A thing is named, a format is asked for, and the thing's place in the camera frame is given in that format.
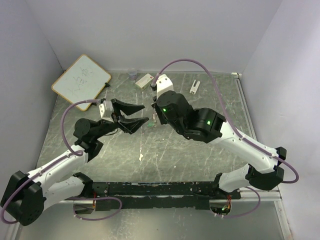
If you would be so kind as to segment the silver key bunch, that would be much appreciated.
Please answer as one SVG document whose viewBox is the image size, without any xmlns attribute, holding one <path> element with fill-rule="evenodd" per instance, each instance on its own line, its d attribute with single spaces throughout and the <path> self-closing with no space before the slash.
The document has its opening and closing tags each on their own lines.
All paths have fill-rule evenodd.
<svg viewBox="0 0 320 240">
<path fill-rule="evenodd" d="M 158 122 L 158 116 L 157 116 L 156 113 L 153 113 L 153 114 L 152 114 L 152 120 L 153 120 L 154 123 L 157 123 L 157 122 Z"/>
</svg>

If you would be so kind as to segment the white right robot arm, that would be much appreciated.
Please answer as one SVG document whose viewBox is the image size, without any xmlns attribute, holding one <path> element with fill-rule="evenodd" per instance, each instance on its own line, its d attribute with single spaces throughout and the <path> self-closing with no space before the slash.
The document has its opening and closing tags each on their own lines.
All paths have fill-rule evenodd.
<svg viewBox="0 0 320 240">
<path fill-rule="evenodd" d="M 249 137 L 237 136 L 223 115 L 207 107 L 193 108 L 183 94 L 173 90 L 154 99 L 153 106 L 161 124 L 169 124 L 187 140 L 220 145 L 247 162 L 237 170 L 216 176 L 217 183 L 212 186 L 216 198 L 223 199 L 247 186 L 270 191 L 283 182 L 284 169 L 275 158 L 285 159 L 285 148 L 270 148 L 254 139 L 254 145 L 248 144 Z"/>
</svg>

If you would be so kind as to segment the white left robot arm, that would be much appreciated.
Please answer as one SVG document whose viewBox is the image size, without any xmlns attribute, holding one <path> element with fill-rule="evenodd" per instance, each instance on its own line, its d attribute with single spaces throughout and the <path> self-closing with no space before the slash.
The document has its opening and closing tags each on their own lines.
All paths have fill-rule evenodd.
<svg viewBox="0 0 320 240">
<path fill-rule="evenodd" d="M 73 103 L 63 113 L 60 120 L 62 140 L 67 151 L 50 162 L 24 173 L 17 171 L 7 184 L 0 201 L 0 220 L 7 225 L 20 223 L 28 226 L 49 207 L 66 199 L 89 199 L 93 196 L 93 180 L 78 172 L 69 178 L 64 177 L 73 170 L 93 160 L 101 151 L 100 138 L 121 130 L 132 135 L 148 117 L 129 118 L 130 115 L 144 109 L 144 105 L 111 100 L 88 99 L 87 103 L 98 105 L 101 119 L 98 121 L 80 118 L 74 125 L 73 135 L 76 141 L 69 145 L 64 134 L 64 122 L 67 113 L 80 102 Z"/>
</svg>

